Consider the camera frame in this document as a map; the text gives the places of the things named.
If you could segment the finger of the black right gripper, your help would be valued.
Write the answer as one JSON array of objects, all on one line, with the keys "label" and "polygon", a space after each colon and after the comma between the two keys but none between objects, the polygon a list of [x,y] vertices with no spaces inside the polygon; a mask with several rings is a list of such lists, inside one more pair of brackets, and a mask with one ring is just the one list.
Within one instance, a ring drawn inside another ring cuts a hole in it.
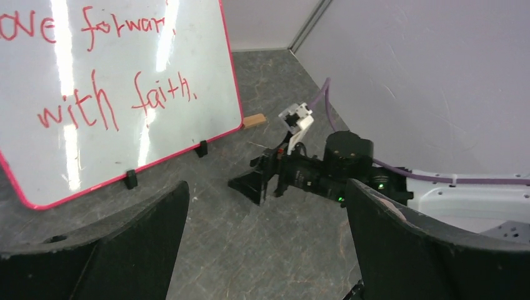
[{"label": "finger of the black right gripper", "polygon": [[243,194],[255,205],[260,206],[261,201],[266,197],[268,180],[264,177],[263,172],[251,170],[230,179],[227,185]]},{"label": "finger of the black right gripper", "polygon": [[259,157],[252,159],[249,166],[258,170],[267,169],[269,166],[269,154],[261,154]]}]

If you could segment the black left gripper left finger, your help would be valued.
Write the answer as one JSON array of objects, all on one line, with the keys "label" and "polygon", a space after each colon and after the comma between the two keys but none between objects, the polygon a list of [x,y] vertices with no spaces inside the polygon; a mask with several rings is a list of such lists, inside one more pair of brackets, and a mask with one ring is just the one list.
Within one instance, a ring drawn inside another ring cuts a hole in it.
[{"label": "black left gripper left finger", "polygon": [[40,243],[1,251],[2,299],[165,299],[189,186]]}]

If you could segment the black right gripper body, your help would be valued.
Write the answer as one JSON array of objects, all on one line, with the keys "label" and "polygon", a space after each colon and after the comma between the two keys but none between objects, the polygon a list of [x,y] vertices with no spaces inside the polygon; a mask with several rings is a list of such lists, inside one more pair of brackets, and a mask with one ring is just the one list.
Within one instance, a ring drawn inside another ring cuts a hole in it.
[{"label": "black right gripper body", "polygon": [[263,155],[261,185],[276,176],[274,196],[281,197],[287,188],[295,187],[332,201],[345,201],[346,183],[356,179],[391,199],[406,204],[414,196],[406,187],[402,168],[391,171],[375,163],[374,143],[351,131],[336,131],[325,141],[324,154],[308,156],[302,142],[288,152],[286,144]]}]

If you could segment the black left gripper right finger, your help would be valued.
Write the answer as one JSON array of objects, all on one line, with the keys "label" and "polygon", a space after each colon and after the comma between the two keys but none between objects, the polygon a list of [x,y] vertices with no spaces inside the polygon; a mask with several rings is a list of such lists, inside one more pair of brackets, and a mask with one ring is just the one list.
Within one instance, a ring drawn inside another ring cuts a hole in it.
[{"label": "black left gripper right finger", "polygon": [[345,205],[361,279],[348,299],[528,299],[529,246],[476,234],[365,184]]}]

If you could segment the pink framed whiteboard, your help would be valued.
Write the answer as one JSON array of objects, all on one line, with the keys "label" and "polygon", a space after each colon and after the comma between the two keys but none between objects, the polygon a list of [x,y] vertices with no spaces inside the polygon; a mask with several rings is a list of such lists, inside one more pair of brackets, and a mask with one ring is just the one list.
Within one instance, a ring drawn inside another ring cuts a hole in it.
[{"label": "pink framed whiteboard", "polygon": [[1,166],[26,207],[242,125],[221,1],[1,2]]}]

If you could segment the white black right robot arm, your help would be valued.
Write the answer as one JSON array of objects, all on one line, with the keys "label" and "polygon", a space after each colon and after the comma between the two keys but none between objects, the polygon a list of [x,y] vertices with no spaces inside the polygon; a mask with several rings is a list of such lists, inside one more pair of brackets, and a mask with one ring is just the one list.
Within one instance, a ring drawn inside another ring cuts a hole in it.
[{"label": "white black right robot arm", "polygon": [[308,156],[305,145],[288,134],[279,146],[253,159],[250,167],[228,186],[257,205],[265,200],[272,178],[277,178],[277,198],[294,187],[338,203],[346,200],[347,180],[355,179],[420,213],[452,219],[455,226],[463,219],[492,219],[497,228],[485,229],[485,234],[529,242],[529,176],[486,178],[393,167],[375,160],[372,141],[351,131],[330,134],[322,158]]}]

